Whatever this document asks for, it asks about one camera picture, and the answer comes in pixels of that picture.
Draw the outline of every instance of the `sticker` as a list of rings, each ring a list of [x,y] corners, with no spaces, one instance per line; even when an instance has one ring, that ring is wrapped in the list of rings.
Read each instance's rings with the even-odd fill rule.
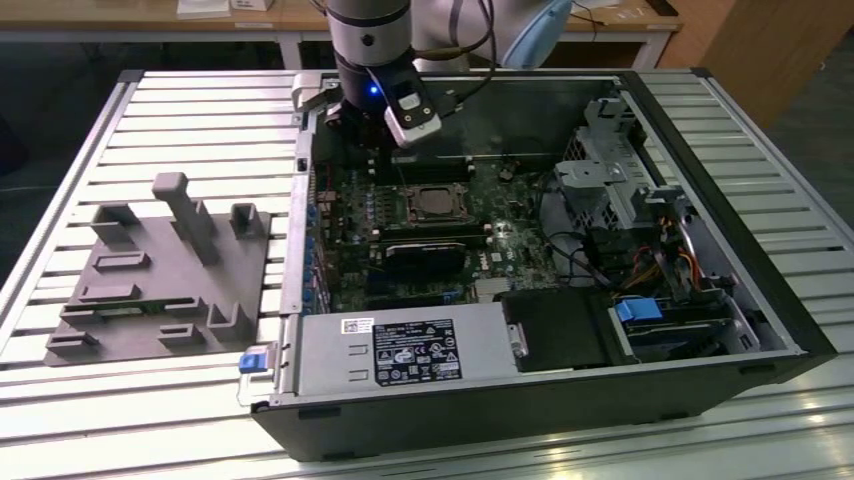
[[[373,363],[380,387],[463,378],[453,320],[373,325]]]
[[[372,318],[344,318],[341,320],[341,334],[349,333],[370,333],[373,326]]]
[[[234,28],[272,28],[272,23],[238,22],[234,23]]]

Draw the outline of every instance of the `motherboard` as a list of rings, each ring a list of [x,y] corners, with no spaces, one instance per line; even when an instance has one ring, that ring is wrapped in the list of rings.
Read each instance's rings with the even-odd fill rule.
[[[332,311],[491,302],[559,283],[533,210],[543,172],[496,156],[437,162],[396,157],[384,178],[370,165],[320,169]]]

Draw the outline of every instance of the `workbench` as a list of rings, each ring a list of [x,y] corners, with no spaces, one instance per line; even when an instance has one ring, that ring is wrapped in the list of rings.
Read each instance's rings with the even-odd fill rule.
[[[96,206],[128,202],[137,216],[166,215],[149,190],[160,172],[185,173],[188,193],[210,213],[253,202],[273,214],[258,342],[280,322],[293,73],[125,72],[0,291],[2,477],[717,479],[845,472],[854,233],[713,79],[687,71],[641,78],[840,352],[835,360],[699,417],[312,464],[288,458],[237,403],[238,353],[45,367],[46,337],[96,240]],[[676,183],[656,146],[648,150]]]
[[[306,0],[276,0],[265,12],[232,10],[230,17],[178,20],[177,0],[7,0],[0,9],[0,42],[274,42],[284,65],[302,68],[298,44],[329,41],[325,18]],[[635,68],[655,68],[677,17],[661,17],[644,0],[580,11],[561,42],[637,44]]]

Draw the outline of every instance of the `blue tab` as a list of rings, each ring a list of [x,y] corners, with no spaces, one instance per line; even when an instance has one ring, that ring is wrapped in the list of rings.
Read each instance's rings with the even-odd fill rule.
[[[628,298],[616,304],[616,316],[620,322],[660,320],[661,310],[653,298]]]
[[[266,371],[266,354],[244,353],[240,357],[240,373],[261,373]]]

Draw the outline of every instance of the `table leg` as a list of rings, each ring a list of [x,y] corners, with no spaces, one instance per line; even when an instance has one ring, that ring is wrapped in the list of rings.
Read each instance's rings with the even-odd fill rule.
[[[301,70],[302,59],[298,54],[298,43],[301,35],[298,32],[282,32],[277,36],[278,50],[281,51],[281,61],[285,70]]]
[[[667,46],[667,40],[672,32],[648,32],[647,40],[637,50],[637,56],[635,57],[635,63],[631,68],[635,70],[652,70],[657,65],[657,60],[661,58],[664,47]]]

